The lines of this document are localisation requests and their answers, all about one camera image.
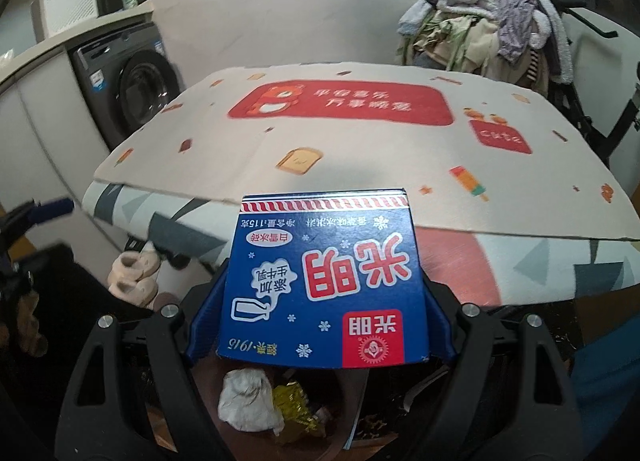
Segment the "blue and white sticker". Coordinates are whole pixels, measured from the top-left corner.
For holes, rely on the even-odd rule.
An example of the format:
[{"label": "blue and white sticker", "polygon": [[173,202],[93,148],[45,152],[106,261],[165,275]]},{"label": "blue and white sticker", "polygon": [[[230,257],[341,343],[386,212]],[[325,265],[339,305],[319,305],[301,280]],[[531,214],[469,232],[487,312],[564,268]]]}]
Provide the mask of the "blue and white sticker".
[{"label": "blue and white sticker", "polygon": [[95,73],[92,73],[89,76],[89,80],[91,80],[91,86],[94,88],[94,91],[102,91],[106,85],[102,69],[98,69]]}]

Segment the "snowflake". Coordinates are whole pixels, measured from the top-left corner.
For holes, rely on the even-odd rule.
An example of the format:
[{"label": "snowflake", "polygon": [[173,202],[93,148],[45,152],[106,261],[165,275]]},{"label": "snowflake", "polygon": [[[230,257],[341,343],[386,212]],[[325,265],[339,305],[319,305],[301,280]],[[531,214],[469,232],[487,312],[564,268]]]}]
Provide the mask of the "snowflake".
[{"label": "snowflake", "polygon": [[309,344],[299,344],[298,345],[298,349],[296,349],[296,352],[298,353],[298,356],[300,358],[304,357],[304,358],[309,358],[309,355],[313,352],[311,350],[311,348],[309,347]]},{"label": "snowflake", "polygon": [[375,226],[378,230],[382,230],[386,228],[386,224],[389,222],[385,216],[378,216],[373,219],[373,226]]}]

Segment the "red logo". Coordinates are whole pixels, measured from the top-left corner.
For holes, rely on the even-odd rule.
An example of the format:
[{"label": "red logo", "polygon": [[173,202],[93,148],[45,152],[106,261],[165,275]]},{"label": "red logo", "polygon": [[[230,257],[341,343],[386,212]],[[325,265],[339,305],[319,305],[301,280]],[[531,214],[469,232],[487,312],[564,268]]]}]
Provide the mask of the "red logo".
[{"label": "red logo", "polygon": [[276,116],[389,120],[426,126],[453,123],[438,89],[393,82],[276,82],[254,89],[229,111],[230,118]]},{"label": "red logo", "polygon": [[482,145],[531,154],[531,148],[522,135],[513,127],[504,124],[492,124],[484,120],[470,120],[469,123]]},{"label": "red logo", "polygon": [[402,313],[396,309],[350,311],[342,317],[342,367],[404,363]]}]

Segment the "pile of clothes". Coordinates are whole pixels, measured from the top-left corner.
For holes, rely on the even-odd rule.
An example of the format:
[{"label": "pile of clothes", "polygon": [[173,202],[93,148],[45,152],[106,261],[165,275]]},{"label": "pile of clothes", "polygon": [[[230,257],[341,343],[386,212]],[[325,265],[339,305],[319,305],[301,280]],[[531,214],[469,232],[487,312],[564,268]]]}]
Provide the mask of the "pile of clothes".
[{"label": "pile of clothes", "polygon": [[546,97],[549,79],[574,80],[551,0],[418,0],[402,16],[403,65],[481,74]]}]

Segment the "ice cream box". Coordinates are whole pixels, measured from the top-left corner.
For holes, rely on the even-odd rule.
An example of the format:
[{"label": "ice cream box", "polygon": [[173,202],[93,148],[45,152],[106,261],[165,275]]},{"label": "ice cream box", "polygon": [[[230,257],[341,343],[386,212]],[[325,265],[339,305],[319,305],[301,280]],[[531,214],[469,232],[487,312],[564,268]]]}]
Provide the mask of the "ice cream box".
[{"label": "ice cream box", "polygon": [[316,368],[424,361],[424,285],[404,190],[244,197],[218,354]]}]

